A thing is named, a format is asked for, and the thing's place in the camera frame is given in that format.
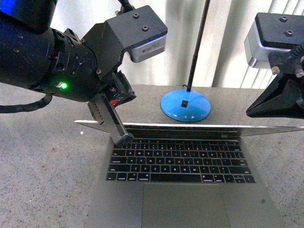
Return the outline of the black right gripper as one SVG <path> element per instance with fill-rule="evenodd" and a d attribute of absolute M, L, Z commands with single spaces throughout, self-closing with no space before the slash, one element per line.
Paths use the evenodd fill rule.
<path fill-rule="evenodd" d="M 304 44 L 282 54 L 270 53 L 276 77 L 246 110 L 249 117 L 304 117 Z"/>

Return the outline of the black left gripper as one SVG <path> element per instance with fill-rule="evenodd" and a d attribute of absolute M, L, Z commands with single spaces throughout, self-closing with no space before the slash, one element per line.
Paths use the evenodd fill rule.
<path fill-rule="evenodd" d="M 107 22 L 93 25 L 84 35 L 83 41 L 95 55 L 95 72 L 100 81 L 94 102 L 88 102 L 87 106 L 93 119 L 110 133 L 114 144 L 124 146 L 133 139 L 133 135 L 125 129 L 114 106 L 136 97 L 125 75 L 118 71 L 125 49 Z"/>

